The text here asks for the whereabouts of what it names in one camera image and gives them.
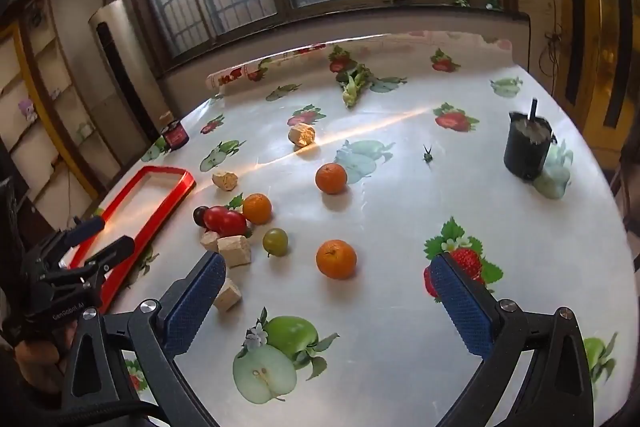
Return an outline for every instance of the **silver bolt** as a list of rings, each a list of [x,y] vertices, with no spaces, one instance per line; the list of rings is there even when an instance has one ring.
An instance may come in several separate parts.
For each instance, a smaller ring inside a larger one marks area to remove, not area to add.
[[[97,315],[98,312],[95,310],[95,308],[87,308],[82,312],[82,318],[84,318],[84,320],[88,321],[91,320],[92,318],[95,317],[95,315]]]
[[[513,302],[511,299],[502,299],[500,301],[500,308],[502,308],[506,312],[514,312],[518,309],[518,305]]]
[[[571,320],[574,318],[574,312],[569,308],[560,308],[560,316],[564,319]]]
[[[140,311],[142,311],[143,313],[151,313],[156,308],[158,308],[158,303],[156,301],[152,301],[151,299],[140,304]]]

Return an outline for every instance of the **white flower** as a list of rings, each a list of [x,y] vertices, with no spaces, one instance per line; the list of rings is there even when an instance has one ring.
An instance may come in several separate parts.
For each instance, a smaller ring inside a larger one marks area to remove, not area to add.
[[[249,333],[244,340],[247,349],[258,349],[267,343],[267,332],[262,329],[262,324],[258,322],[255,328],[249,329]]]
[[[440,247],[442,248],[442,251],[450,253],[458,248],[470,248],[471,242],[468,240],[466,235],[461,235],[455,241],[453,239],[447,239],[447,242],[442,243]]]

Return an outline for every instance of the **fruit print tablecloth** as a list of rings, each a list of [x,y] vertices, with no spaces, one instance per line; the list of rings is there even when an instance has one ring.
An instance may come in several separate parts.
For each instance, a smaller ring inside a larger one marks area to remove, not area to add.
[[[348,109],[341,81],[358,64],[371,76]],[[159,298],[201,257],[196,206],[227,204],[241,192],[268,195],[274,216],[249,239],[253,262],[230,270],[242,301],[225,314],[212,309],[177,359],[220,425],[436,425],[479,363],[430,288],[428,266],[445,250],[497,299],[533,312],[574,309],[587,339],[596,424],[623,404],[638,341],[625,233],[587,145],[513,65],[508,42],[435,32],[375,36],[263,58],[207,83],[213,98],[182,121],[187,146],[166,153],[159,143],[143,157],[190,170],[197,186],[113,310]],[[534,96],[558,144],[545,177],[527,185],[502,156],[509,111],[526,112]],[[287,133],[296,123],[315,127],[316,146],[294,149]],[[334,161],[348,173],[348,190],[327,196],[314,174]],[[212,185],[214,167],[235,172],[238,188]],[[271,227],[289,234],[286,257],[268,258],[261,248]],[[328,239],[355,248],[354,278],[329,280],[318,271],[315,253]],[[269,318],[261,322],[263,308]],[[283,354],[273,347],[282,332],[268,340],[268,320],[287,316],[306,325],[305,338],[297,352]],[[234,366],[245,347],[261,351]],[[290,360],[296,356],[299,362]],[[246,390],[243,371],[257,359],[279,372],[278,399]],[[523,356],[493,423],[508,413],[528,363]],[[129,365],[149,398],[139,367]]]

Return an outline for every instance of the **orange fruit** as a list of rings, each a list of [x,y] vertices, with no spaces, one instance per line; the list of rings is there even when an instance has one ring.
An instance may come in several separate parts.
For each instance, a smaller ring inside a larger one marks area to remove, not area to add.
[[[325,241],[316,253],[318,269],[331,279],[347,279],[356,271],[355,250],[340,239]]]
[[[337,163],[325,163],[316,172],[316,185],[326,194],[342,192],[347,185],[347,171]]]
[[[251,194],[242,201],[242,215],[254,225],[264,225],[271,219],[271,201],[264,194]]]

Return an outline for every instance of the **red rectangular tray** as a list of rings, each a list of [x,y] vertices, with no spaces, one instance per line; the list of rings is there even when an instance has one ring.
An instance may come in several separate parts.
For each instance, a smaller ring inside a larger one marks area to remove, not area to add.
[[[196,184],[191,173],[185,169],[177,167],[158,167],[153,165],[145,166],[140,169],[132,179],[130,179],[120,193],[104,210],[102,213],[102,219],[104,219],[106,224],[109,222],[110,217],[113,216],[119,205],[125,200],[129,193],[131,193],[133,188],[135,188],[146,175],[155,173],[178,174],[180,175],[180,179],[164,200],[162,200],[162,203],[160,203],[158,208],[156,208],[148,221],[142,226],[136,237],[133,238],[135,242],[133,254],[111,270],[109,276],[102,284],[102,292],[100,294],[102,297],[102,306],[100,308],[101,312],[107,311],[111,301],[113,301],[114,296],[120,288],[120,285],[122,285],[126,279],[129,274],[129,270],[131,270],[131,267],[137,261],[140,253],[145,250],[146,245],[148,245],[160,227],[162,227],[164,222],[171,216],[171,213],[182,202],[187,194],[191,192],[191,189]],[[73,256],[73,259],[71,260],[71,268],[82,266],[84,260],[87,258],[87,253],[99,235],[100,234],[98,233],[91,239],[87,239],[84,243],[80,244],[78,250]]]

